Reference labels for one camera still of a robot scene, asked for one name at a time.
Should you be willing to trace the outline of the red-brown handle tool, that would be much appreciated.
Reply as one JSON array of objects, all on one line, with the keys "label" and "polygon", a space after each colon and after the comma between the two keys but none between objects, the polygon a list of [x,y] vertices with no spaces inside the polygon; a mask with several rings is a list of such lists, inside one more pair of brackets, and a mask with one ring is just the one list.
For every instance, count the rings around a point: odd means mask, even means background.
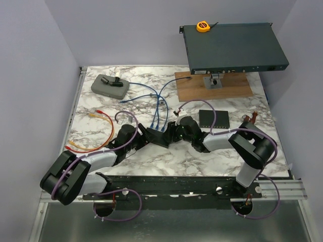
[{"label": "red-brown handle tool", "polygon": [[244,122],[249,122],[249,123],[255,124],[255,121],[256,121],[257,116],[258,116],[258,112],[257,111],[254,111],[252,113],[252,117],[250,117],[250,116],[248,116],[248,115],[245,114],[245,115],[242,116],[242,120]]}]

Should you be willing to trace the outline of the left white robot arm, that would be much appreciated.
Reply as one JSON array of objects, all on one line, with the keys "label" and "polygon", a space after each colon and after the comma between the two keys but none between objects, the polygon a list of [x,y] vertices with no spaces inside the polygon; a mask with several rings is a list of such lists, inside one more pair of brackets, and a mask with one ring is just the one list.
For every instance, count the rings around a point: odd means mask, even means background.
[{"label": "left white robot arm", "polygon": [[40,181],[40,187],[63,205],[72,203],[78,195],[95,193],[107,199],[112,193],[109,179],[97,172],[113,167],[126,159],[131,150],[139,150],[150,143],[151,128],[139,124],[122,125],[116,138],[97,151],[77,155],[66,150],[56,159]]}]

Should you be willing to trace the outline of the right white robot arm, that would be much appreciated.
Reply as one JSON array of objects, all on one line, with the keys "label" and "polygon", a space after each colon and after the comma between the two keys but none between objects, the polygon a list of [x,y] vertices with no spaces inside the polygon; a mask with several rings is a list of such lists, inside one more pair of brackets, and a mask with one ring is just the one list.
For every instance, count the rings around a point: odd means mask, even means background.
[{"label": "right white robot arm", "polygon": [[162,137],[168,144],[189,142],[200,153],[234,149],[244,161],[232,185],[233,194],[239,198],[249,194],[250,185],[278,153],[276,141],[250,122],[230,131],[211,133],[203,132],[192,117],[185,116],[169,122]]}]

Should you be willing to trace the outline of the wooden board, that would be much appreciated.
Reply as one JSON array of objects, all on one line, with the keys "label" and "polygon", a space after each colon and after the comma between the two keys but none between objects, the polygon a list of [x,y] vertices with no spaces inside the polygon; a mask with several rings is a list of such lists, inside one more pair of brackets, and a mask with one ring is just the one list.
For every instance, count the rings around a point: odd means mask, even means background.
[{"label": "wooden board", "polygon": [[221,74],[220,78],[210,74],[192,75],[175,72],[179,101],[193,99],[214,100],[251,97],[253,92],[244,73]]}]

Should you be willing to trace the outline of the grey case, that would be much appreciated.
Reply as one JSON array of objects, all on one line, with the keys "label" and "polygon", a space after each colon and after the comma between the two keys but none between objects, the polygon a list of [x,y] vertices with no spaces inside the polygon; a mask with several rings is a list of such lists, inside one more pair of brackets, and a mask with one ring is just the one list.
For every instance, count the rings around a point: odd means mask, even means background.
[{"label": "grey case", "polygon": [[130,83],[124,79],[120,79],[120,81],[124,84],[124,86],[123,87],[112,87],[110,85],[105,85],[101,81],[102,76],[107,77],[107,79],[109,81],[115,80],[115,77],[100,74],[96,77],[93,84],[91,85],[91,91],[95,94],[99,94],[99,95],[102,95],[105,97],[110,97],[110,98],[122,100],[129,90]]}]

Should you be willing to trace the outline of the black T-shaped fitting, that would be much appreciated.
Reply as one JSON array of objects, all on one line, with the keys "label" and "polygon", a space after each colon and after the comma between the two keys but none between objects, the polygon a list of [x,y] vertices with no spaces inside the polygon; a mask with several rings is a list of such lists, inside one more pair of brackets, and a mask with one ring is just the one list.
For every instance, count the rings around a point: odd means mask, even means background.
[{"label": "black T-shaped fitting", "polygon": [[114,81],[109,81],[107,79],[107,77],[102,76],[101,81],[105,84],[105,85],[110,85],[112,87],[123,87],[124,84],[120,81],[119,77],[115,77]]}]

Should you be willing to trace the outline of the grey metal stand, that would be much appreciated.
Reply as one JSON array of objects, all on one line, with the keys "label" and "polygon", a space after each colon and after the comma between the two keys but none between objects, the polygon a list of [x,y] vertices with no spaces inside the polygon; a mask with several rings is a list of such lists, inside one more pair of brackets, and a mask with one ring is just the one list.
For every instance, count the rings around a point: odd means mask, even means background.
[{"label": "grey metal stand", "polygon": [[206,89],[222,89],[222,79],[224,74],[211,74],[209,77],[204,77],[204,85]]}]

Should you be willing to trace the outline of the dark green rack unit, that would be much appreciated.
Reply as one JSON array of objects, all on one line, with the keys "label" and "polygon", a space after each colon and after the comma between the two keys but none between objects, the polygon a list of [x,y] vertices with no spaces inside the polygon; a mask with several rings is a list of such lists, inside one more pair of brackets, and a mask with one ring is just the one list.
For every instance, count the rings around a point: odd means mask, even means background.
[{"label": "dark green rack unit", "polygon": [[204,33],[184,25],[179,32],[193,75],[283,71],[289,65],[271,23],[216,24]]}]

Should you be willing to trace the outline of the yellow tape measure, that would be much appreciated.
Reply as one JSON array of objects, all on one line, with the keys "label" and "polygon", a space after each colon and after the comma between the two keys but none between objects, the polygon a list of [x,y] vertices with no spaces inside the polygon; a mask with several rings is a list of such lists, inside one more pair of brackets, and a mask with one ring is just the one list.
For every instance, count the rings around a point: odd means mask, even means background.
[{"label": "yellow tape measure", "polygon": [[196,24],[196,30],[199,33],[205,33],[210,31],[212,28],[214,28],[216,25],[218,24],[218,22],[210,25],[207,21],[200,21]]}]

